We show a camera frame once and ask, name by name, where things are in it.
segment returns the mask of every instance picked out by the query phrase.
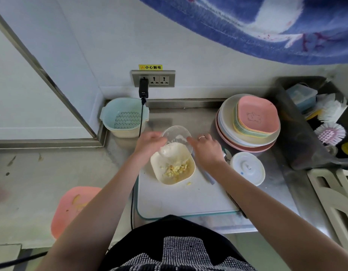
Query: hand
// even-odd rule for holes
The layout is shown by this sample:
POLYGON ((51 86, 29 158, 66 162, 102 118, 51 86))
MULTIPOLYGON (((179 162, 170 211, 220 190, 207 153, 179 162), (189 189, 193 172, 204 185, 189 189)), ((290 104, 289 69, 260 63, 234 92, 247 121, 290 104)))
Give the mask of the hand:
POLYGON ((221 145, 210 134, 199 135, 198 139, 188 137, 187 141, 193 147, 196 161, 205 170, 208 171, 219 163, 226 163, 221 145))
POLYGON ((139 157, 142 165, 145 165, 150 157, 167 142, 167 138, 162 137, 161 134, 162 132, 144 132, 139 137, 134 155, 139 157))

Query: gray plastic container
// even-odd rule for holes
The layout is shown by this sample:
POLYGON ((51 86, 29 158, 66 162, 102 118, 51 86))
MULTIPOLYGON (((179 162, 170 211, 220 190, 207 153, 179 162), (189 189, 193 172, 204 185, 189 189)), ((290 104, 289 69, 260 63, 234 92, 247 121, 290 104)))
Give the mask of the gray plastic container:
MULTIPOLYGON (((308 168, 324 168, 341 166, 348 168, 348 158, 339 159, 327 152, 311 126, 304 119, 286 89, 297 83, 306 83, 318 90, 318 94, 340 92, 332 82, 324 77, 282 77, 276 81, 273 102, 280 117, 281 131, 277 139, 283 155, 294 170, 308 168)), ((347 131, 348 141, 348 108, 338 121, 347 131)))

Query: light blue colander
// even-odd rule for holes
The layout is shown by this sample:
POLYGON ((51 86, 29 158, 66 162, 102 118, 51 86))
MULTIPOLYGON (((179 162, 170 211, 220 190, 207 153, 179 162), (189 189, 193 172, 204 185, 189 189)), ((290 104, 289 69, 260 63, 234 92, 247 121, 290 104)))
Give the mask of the light blue colander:
MULTIPOLYGON (((110 131, 130 131, 140 127, 141 100, 117 98, 102 108, 100 119, 110 131)), ((149 108, 144 105, 143 124, 149 120, 149 108)))

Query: black and white shirt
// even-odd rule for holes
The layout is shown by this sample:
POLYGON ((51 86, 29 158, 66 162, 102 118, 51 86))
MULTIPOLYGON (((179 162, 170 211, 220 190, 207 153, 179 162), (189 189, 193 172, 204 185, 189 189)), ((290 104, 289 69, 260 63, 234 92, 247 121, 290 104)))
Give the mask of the black and white shirt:
POLYGON ((176 216, 131 231, 100 271, 255 271, 224 236, 176 216))

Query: electrical outlet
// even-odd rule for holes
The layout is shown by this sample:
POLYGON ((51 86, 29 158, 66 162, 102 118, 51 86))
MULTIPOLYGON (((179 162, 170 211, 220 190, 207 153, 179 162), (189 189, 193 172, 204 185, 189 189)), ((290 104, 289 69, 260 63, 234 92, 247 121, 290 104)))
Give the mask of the electrical outlet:
POLYGON ((141 78, 149 79, 149 87, 175 87, 175 70, 132 70, 132 81, 139 87, 141 78))
POLYGON ((169 85, 169 76, 159 76, 159 84, 161 86, 168 86, 169 85))
POLYGON ((149 75, 149 86, 159 85, 159 76, 149 75))

